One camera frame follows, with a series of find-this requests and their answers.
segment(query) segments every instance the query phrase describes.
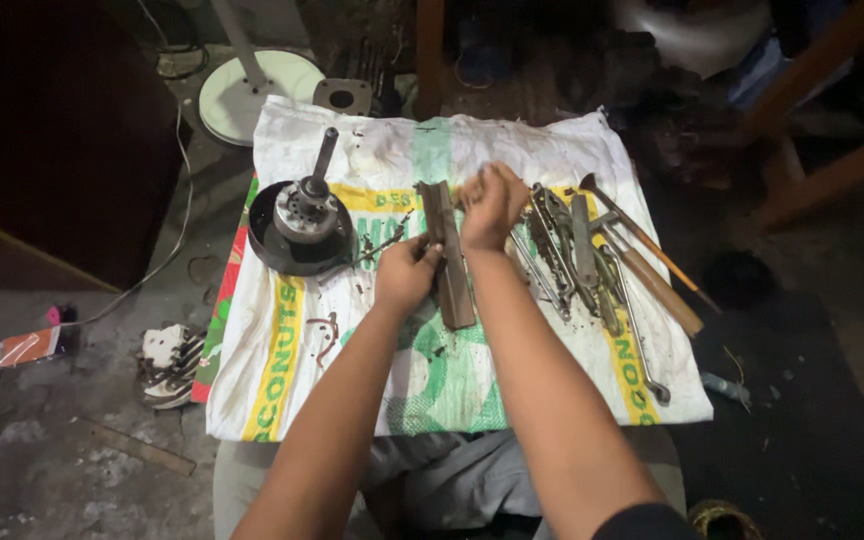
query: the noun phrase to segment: hammer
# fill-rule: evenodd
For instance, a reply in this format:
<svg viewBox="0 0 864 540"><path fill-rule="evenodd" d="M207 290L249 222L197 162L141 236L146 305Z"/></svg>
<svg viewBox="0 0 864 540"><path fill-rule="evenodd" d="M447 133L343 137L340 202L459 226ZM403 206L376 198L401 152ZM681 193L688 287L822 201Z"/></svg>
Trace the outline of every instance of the hammer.
<svg viewBox="0 0 864 540"><path fill-rule="evenodd" d="M655 299L678 321L678 324L685 330L685 333L690 338L694 338L702 330L702 320L699 319L699 316L686 304L682 297L672 290L672 287L669 286L666 280L652 268L652 265L642 256L642 253L629 245L629 242L616 231L612 226L612 222L616 220L618 220L618 215L614 211L610 211L589 222L588 227L593 231L598 230L602 233L602 236L605 237L612 248L618 253L622 262L642 282L645 289L649 289L649 292L652 293Z"/></svg>

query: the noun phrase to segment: gray pants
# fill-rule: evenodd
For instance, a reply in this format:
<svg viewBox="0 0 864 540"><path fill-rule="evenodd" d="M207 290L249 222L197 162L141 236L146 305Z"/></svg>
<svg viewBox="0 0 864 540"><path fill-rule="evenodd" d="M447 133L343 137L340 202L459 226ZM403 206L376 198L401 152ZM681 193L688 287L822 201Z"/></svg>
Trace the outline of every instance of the gray pants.
<svg viewBox="0 0 864 540"><path fill-rule="evenodd" d="M664 427L625 429L632 448L669 504L686 514L686 491L675 446ZM215 458L212 505L216 540L228 540L265 481L278 443L222 441ZM538 517L539 498L522 447L510 430L488 434L427 433L376 437L344 538L381 538L362 491L405 475L403 511L428 531L485 527L498 513ZM535 538L552 538L543 522Z"/></svg>

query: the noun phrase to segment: concrete floor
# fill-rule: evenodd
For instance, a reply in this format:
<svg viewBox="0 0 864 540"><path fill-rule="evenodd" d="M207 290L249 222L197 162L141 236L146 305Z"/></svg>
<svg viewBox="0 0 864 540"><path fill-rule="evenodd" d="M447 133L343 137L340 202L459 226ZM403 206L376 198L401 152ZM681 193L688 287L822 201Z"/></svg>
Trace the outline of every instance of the concrete floor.
<svg viewBox="0 0 864 540"><path fill-rule="evenodd" d="M217 51L218 66L228 52ZM542 68L530 80L551 81ZM201 77L170 83L179 99L195 98ZM500 84L488 92L457 89L443 105L446 115L505 117L537 123L554 120L544 100L548 82ZM494 98L510 95L512 97ZM81 348L63 360L0 372L0 538L210 538L211 481L216 441L205 435L204 408L155 413L134 398L141 333L172 322L204 328L215 287L228 257L242 203L253 174L252 154L205 136L188 108L194 134L188 156L196 197L184 249L162 273L102 321L81 330ZM182 225L186 175L179 182L154 262L172 249ZM701 275L709 254L750 249L770 264L788 289L819 295L835 317L848 362L864 393L864 193L820 220L771 236L755 233L749 202L718 194L670 190L661 202L687 198L719 214L719 226L691 222L681 212L656 213L663 241L686 272ZM188 275L198 258L222 264L203 284ZM54 303L73 303L81 315L95 313L111 295L102 293L0 292L0 338L45 326ZM189 477L92 444L78 418L91 418L198 463Z"/></svg>

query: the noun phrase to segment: dirty floor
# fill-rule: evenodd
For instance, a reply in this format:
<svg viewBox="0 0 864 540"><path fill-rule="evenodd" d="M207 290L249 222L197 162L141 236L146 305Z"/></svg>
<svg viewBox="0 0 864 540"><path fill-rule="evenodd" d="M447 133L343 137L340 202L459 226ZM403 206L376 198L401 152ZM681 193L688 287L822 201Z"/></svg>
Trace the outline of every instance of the dirty floor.
<svg viewBox="0 0 864 540"><path fill-rule="evenodd" d="M228 52L216 51L212 66L218 66L226 58ZM554 121L558 119L552 105L556 100L555 89L544 69L541 65L528 66L523 71L526 76L486 91L455 88L442 112L481 118L522 118L534 124ZM180 99L194 99L201 81L202 77L196 76L172 82L170 88ZM208 325L216 287L253 174L250 151L214 142L202 133L189 108L183 114L194 130L188 156L196 187L184 249L134 297L102 321L83 327L78 353L63 360L0 372L0 538L212 536L211 481L216 441L205 435L204 408L193 405L182 411L155 413L143 407L135 399L136 364L132 357L146 329L173 322L199 328ZM852 202L827 212L821 219L801 223L787 232L760 236L749 215L753 206L741 194L695 193L651 179L643 179L643 187L662 243L687 273L700 276L710 256L718 251L748 249L773 268L786 289L807 293L805 302L810 313L827 313L829 332L822 335L822 343L831 340L829 357L841 364L833 362L829 369L836 370L836 384L843 385L844 392L858 389L854 395L849 394L854 399L841 407L848 407L849 411L861 408L864 405L864 190ZM182 226L186 190L183 174L162 227L154 262L161 261L176 241ZM43 315L52 304L70 302L80 314L88 316L112 299L112 295L102 293L1 291L0 338L44 327ZM790 362L798 362L797 352L785 350L784 354L791 355ZM747 356L745 362L755 361L752 350L747 351ZM794 388L793 379L784 375L786 369L793 371L797 385ZM808 394L810 385L822 384L821 376L816 374L822 371L822 364L811 355L802 365L793 363L777 370L750 369L750 377L757 374L765 387L771 385L782 395L797 396L772 399L767 414L752 411L759 421L755 428L760 430L755 433L755 452L768 451L767 447L762 448L766 438L771 441L769 444L779 447L792 444L783 440L784 431L779 428L783 418L790 417L783 407L788 404L790 408L807 409L812 403ZM811 374L816 374L814 382L810 380ZM748 413L726 400L715 400L715 406L716 422L696 426L704 431L691 440L706 437L703 440L714 445L718 444L716 438L719 442L724 438L734 443L733 451L742 448L743 453L735 455L737 460L752 460L749 456L753 451L746 447L753 443L742 442L745 439L741 433L730 433L745 430L747 423L738 418ZM833 404L821 412L834 416L841 411ZM103 449L90 440L88 429L83 427L84 418L182 454L195 460L198 466L184 477ZM864 423L861 410L856 418L856 423ZM687 431L676 436L680 438L683 434L688 436ZM679 451L690 497L731 497L728 487L741 482L722 475L714 459L705 458L701 451L687 446L680 445ZM815 452L828 457L834 456L835 450L816 448ZM808 455L801 458L810 459ZM763 468L770 466L767 461L755 463ZM821 470L813 472L822 475ZM758 473L751 467L739 472L745 481ZM798 483L792 476L787 481L788 485L780 486L779 493L802 492L795 504L803 508L814 503L813 496L819 491L828 489L821 482ZM768 524L766 537L839 534L836 516L818 510L809 510L813 513L806 516L807 522L783 528L767 516L780 505L788 505L788 497L766 500L765 495L744 495L746 499L754 497L752 501L763 498L758 501L760 504L744 505L743 510ZM861 521L861 516L851 515L849 519Z"/></svg>

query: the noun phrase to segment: person's right hand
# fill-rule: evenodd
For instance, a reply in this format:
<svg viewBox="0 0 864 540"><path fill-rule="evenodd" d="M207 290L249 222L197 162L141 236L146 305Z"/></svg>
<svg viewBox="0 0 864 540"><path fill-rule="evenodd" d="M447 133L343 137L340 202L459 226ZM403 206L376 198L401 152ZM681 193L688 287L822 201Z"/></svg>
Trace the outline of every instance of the person's right hand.
<svg viewBox="0 0 864 540"><path fill-rule="evenodd" d="M462 251L503 250L505 240L529 201L529 188L501 161L486 164L465 181Z"/></svg>

